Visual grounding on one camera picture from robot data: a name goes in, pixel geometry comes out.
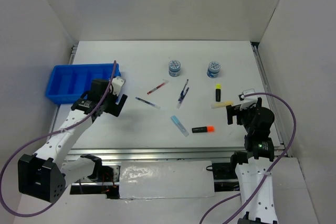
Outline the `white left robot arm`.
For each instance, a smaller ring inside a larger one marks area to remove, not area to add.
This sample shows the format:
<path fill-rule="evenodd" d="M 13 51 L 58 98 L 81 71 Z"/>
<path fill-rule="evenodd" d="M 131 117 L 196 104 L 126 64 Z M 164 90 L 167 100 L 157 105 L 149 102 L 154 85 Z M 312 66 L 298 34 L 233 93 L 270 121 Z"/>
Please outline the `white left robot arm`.
<path fill-rule="evenodd" d="M 93 125 L 103 113 L 119 116 L 127 95 L 121 94 L 125 79 L 115 77 L 112 81 L 94 79 L 90 90 L 84 92 L 71 106 L 60 127 L 33 155 L 24 154 L 18 161 L 18 189 L 26 194 L 55 203 L 66 187 L 84 177 L 96 182 L 104 173 L 113 170 L 102 164 L 101 158 L 84 154 L 75 161 L 65 161 L 79 137 Z"/>

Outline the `dark blue gel pen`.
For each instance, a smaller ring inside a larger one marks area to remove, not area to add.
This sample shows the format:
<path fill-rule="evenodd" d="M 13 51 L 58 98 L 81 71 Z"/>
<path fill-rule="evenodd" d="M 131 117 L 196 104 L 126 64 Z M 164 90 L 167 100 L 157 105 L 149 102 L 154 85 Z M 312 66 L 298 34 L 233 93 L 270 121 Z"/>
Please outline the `dark blue gel pen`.
<path fill-rule="evenodd" d="M 143 102 L 143 103 L 145 103 L 145 104 L 148 104 L 148 105 L 150 105 L 150 106 L 152 106 L 152 107 L 154 107 L 154 108 L 156 108 L 156 109 L 160 109 L 160 108 L 161 108 L 160 106 L 158 106 L 158 105 L 156 105 L 156 104 L 154 104 L 154 103 L 152 103 L 152 102 L 149 102 L 149 101 L 147 101 L 147 100 L 144 100 L 144 99 L 142 99 L 142 98 L 135 97 L 135 99 L 138 100 L 138 101 L 141 101 L 141 102 Z"/>

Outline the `yellow cap black highlighter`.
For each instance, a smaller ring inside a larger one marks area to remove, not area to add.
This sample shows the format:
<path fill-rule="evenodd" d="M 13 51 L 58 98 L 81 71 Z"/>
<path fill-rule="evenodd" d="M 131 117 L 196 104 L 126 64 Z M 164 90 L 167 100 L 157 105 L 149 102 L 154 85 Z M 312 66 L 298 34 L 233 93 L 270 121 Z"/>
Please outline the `yellow cap black highlighter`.
<path fill-rule="evenodd" d="M 220 102 L 221 101 L 221 84 L 217 83 L 215 87 L 215 101 Z"/>

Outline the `pale yellow highlighter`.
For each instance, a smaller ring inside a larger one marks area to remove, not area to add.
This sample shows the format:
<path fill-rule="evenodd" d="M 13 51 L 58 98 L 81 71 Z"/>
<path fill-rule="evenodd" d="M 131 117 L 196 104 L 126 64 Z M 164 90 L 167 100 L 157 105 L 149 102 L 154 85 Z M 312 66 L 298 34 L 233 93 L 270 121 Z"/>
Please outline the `pale yellow highlighter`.
<path fill-rule="evenodd" d="M 229 105 L 233 105 L 233 101 L 215 102 L 211 104 L 212 109 L 223 108 Z"/>

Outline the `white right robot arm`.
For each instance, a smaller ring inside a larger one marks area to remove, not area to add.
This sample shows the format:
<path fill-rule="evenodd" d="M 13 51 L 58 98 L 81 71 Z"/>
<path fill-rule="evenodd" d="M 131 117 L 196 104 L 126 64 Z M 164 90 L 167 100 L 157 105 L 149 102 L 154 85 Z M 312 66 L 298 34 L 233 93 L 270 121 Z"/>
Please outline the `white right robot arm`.
<path fill-rule="evenodd" d="M 238 178 L 243 210 L 239 223 L 278 223 L 274 206 L 272 174 L 268 168 L 275 159 L 270 128 L 274 123 L 273 112 L 262 106 L 262 99 L 242 97 L 241 104 L 228 105 L 227 122 L 233 120 L 244 127 L 243 152 L 230 158 L 229 172 Z"/>

